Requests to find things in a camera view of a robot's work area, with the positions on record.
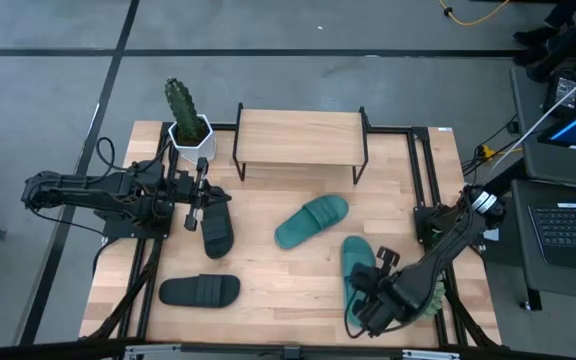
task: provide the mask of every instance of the gray floor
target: gray floor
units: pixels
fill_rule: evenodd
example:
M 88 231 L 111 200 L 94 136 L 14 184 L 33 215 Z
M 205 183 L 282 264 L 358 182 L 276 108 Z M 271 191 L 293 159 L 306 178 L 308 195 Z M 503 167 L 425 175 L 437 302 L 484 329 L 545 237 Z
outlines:
M 496 5 L 448 2 L 464 20 Z M 114 48 L 129 3 L 0 0 L 0 47 Z M 434 1 L 144 0 L 128 48 L 513 49 L 512 32 L 538 24 L 548 9 L 511 4 L 479 27 L 462 28 Z M 53 230 L 23 209 L 23 180 L 44 169 L 72 171 L 109 64 L 106 57 L 0 58 L 0 227 L 8 230 L 0 241 L 0 346 L 15 341 Z M 233 122 L 239 101 L 273 109 L 363 105 L 373 124 L 452 127 L 466 160 L 515 112 L 510 66 L 508 59 L 124 58 L 101 135 L 121 158 L 133 121 L 172 120 L 163 83 L 176 76 L 212 122 Z M 491 144 L 511 139 L 502 133 Z M 102 170 L 91 162 L 91 174 Z M 87 210 L 75 221 L 101 226 Z M 76 338 L 98 246 L 98 236 L 71 229 L 38 342 Z M 490 265 L 488 275 L 506 345 L 576 356 L 576 298 L 546 294 L 544 312 L 526 313 L 517 307 L 525 296 L 520 270 Z

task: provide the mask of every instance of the small wooden table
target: small wooden table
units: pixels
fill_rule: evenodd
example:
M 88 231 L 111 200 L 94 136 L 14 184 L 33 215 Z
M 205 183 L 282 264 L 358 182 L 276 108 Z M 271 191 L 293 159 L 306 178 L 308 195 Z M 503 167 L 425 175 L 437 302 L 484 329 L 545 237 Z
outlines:
M 349 113 L 244 109 L 239 103 L 232 158 L 241 181 L 246 163 L 347 165 L 356 185 L 368 163 L 369 127 L 363 106 Z
M 161 129 L 161 122 L 136 122 L 124 164 L 152 159 Z M 189 232 L 183 227 L 188 205 L 176 207 L 170 236 L 163 241 L 147 323 L 148 341 L 233 346 L 438 346 L 433 319 L 419 320 L 376 338 L 350 339 L 344 330 L 340 252 L 347 236 L 365 238 L 375 252 L 379 246 L 399 252 L 400 266 L 416 262 L 423 255 L 415 235 L 412 209 L 417 200 L 406 136 L 380 134 L 377 132 L 388 129 L 373 127 L 367 135 L 371 166 L 357 185 L 346 180 L 350 172 L 347 167 L 303 164 L 251 164 L 253 171 L 242 182 L 232 160 L 232 126 L 230 131 L 219 131 L 217 126 L 215 129 L 217 155 L 210 162 L 208 179 L 232 196 L 228 206 L 235 243 L 223 258 L 209 259 L 201 231 Z M 445 204 L 452 205 L 464 184 L 455 139 L 450 129 L 428 128 L 428 133 L 440 195 Z M 423 193 L 425 202 L 431 204 L 421 145 L 416 142 Z M 180 161 L 178 168 L 194 171 L 186 160 Z M 275 228 L 305 202 L 326 193 L 339 194 L 348 201 L 348 216 L 294 249 L 279 248 L 273 238 Z M 82 336 L 96 330 L 124 295 L 135 247 L 135 239 L 119 240 L 101 254 L 81 326 Z M 453 266 L 462 302 L 488 336 L 499 342 L 480 257 L 467 248 Z M 164 280 L 200 273 L 239 277 L 241 292 L 237 300 L 223 309 L 169 306 L 159 300 L 158 289 Z M 136 333 L 140 310 L 138 298 L 129 335 Z M 448 339 L 456 343 L 447 303 L 443 311 Z

